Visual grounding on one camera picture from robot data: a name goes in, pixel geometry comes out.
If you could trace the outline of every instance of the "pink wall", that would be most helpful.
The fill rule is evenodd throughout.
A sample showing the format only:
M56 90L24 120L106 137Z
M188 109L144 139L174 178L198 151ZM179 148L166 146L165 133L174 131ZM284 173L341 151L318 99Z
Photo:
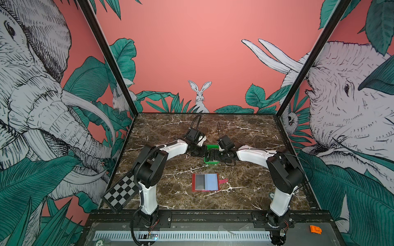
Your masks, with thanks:
M266 95L280 88L284 74L259 61L241 40L267 40L295 60L311 51L321 30L323 0L120 0L121 20L98 2L97 18L109 42L133 39L137 56L134 85L129 89L179 93L194 100L188 80L204 92L212 113L226 105L250 107L245 93L251 84ZM144 112L155 110L142 102Z

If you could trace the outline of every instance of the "checkerboard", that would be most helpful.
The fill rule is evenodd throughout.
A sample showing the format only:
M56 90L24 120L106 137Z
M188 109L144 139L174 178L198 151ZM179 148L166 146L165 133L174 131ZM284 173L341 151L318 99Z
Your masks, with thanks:
M104 202L116 213L138 193L138 187L133 182L134 175L128 171L116 184L102 195Z

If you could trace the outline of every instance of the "rabbit illustration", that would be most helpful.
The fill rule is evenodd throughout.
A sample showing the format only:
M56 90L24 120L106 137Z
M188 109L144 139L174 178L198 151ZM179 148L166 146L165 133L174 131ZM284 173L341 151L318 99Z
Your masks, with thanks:
M196 96L196 105L198 107L197 113L209 113L209 110L204 106L204 96L203 96L203 92L208 89L208 87L211 86L212 82L206 82L203 87L201 88L201 90L198 90L198 86L196 85L196 83L194 83L193 81L189 80L188 81L190 84L190 87L193 91L197 92L197 96Z

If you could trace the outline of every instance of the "black frame post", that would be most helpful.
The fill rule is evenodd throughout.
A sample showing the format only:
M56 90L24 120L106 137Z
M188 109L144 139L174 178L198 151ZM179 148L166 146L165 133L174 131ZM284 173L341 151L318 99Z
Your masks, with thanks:
M313 63L318 58L320 52L322 51L328 38L331 36L335 27L339 23L341 17L343 16L346 9L348 8L350 2L351 2L351 0L340 0L340 2L338 3L333 14L331 15L330 19L328 20L326 26L324 27L319 39L317 40L315 46L313 47L312 51L310 52L310 55L307 58L304 66L301 68L301 71L298 73L298 76L295 79L292 87L290 88L289 93L287 93L286 98L284 99L281 107L277 111L276 116L278 116L279 118L282 117L282 114L285 111L287 105L290 103L294 94L297 92L302 81L304 81L309 69L312 67Z
M108 65L115 77L116 82L119 84L119 87L122 90L123 95L126 97L126 101L130 107L131 112L134 115L134 120L138 116L138 111L136 106L131 99L131 96L128 92L128 88L126 87L125 82L123 81L123 77L121 72L119 71L119 67L112 55L111 49L107 44L107 40L105 39L104 34L101 31L100 25L97 22L95 13L92 11L92 8L89 5L88 0L78 0L79 6L81 7L82 12L85 15L87 22L89 23L90 29L92 30L96 40L101 48L101 51L104 54L105 60L108 62Z

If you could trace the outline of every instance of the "elephant eye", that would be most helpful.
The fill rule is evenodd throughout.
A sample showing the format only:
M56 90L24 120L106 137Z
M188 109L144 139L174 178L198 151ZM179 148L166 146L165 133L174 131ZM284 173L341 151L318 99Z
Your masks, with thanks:
M349 96L349 88L350 88L350 86L348 84L346 84L344 90L345 90L345 93L347 96Z
M12 27L9 25L9 22L7 22L7 21L4 22L4 26L6 27L8 33L11 35L12 39L14 39L14 36L15 36L15 30L14 30L14 28L12 28Z

